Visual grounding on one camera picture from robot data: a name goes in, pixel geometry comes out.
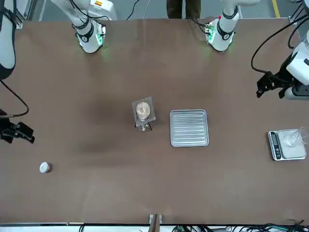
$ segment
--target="person's legs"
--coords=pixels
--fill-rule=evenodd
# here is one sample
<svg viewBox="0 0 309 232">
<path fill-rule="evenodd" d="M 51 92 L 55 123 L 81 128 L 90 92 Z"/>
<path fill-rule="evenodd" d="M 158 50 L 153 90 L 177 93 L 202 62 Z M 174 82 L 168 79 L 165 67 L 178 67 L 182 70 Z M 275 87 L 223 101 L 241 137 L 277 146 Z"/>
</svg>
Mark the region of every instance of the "person's legs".
<svg viewBox="0 0 309 232">
<path fill-rule="evenodd" d="M 182 18 L 183 0 L 166 0 L 166 9 L 169 18 Z"/>
<path fill-rule="evenodd" d="M 201 0 L 185 0 L 185 15 L 189 18 L 199 18 L 201 14 Z"/>
</svg>

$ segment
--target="small white object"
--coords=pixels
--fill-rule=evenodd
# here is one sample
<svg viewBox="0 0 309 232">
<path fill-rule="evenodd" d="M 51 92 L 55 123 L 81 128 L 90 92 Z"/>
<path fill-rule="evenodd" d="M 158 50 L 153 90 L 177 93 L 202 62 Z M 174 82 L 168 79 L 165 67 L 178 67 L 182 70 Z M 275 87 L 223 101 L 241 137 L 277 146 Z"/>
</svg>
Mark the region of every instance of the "small white object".
<svg viewBox="0 0 309 232">
<path fill-rule="evenodd" d="M 136 113 L 141 121 L 146 120 L 150 114 L 149 105 L 145 102 L 138 103 L 136 106 Z"/>
<path fill-rule="evenodd" d="M 47 173 L 49 171 L 49 169 L 50 169 L 50 166 L 47 162 L 41 163 L 41 165 L 40 165 L 40 172 L 41 173 Z"/>
</svg>

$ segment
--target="clear plastic cup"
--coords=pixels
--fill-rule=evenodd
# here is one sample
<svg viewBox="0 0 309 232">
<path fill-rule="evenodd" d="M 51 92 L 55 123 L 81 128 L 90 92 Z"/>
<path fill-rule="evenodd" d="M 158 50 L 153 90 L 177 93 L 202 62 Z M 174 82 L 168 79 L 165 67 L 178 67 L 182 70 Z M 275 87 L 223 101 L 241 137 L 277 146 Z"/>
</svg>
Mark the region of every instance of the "clear plastic cup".
<svg viewBox="0 0 309 232">
<path fill-rule="evenodd" d="M 309 130 L 307 128 L 301 127 L 299 130 L 292 132 L 287 135 L 283 142 L 288 147 L 296 147 L 298 145 L 307 145 L 309 144 Z"/>
</svg>

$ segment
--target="green led light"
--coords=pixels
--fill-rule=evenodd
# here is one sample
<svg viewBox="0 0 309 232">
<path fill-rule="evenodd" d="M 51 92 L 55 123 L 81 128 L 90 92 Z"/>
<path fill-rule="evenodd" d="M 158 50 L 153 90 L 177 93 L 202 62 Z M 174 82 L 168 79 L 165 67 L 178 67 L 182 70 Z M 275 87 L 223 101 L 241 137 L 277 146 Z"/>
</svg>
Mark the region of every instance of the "green led light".
<svg viewBox="0 0 309 232">
<path fill-rule="evenodd" d="M 97 42 L 98 42 L 99 45 L 103 44 L 103 36 L 96 35 L 96 39 L 97 39 Z"/>
</svg>

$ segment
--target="metal bracket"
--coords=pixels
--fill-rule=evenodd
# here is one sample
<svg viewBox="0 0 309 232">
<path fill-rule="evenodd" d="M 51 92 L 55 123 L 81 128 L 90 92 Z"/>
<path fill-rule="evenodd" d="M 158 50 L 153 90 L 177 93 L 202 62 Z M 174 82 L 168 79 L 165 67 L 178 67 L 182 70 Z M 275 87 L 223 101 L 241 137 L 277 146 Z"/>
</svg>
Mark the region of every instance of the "metal bracket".
<svg viewBox="0 0 309 232">
<path fill-rule="evenodd" d="M 149 223 L 150 226 L 148 232 L 159 232 L 160 224 L 162 224 L 162 214 L 150 214 Z"/>
</svg>

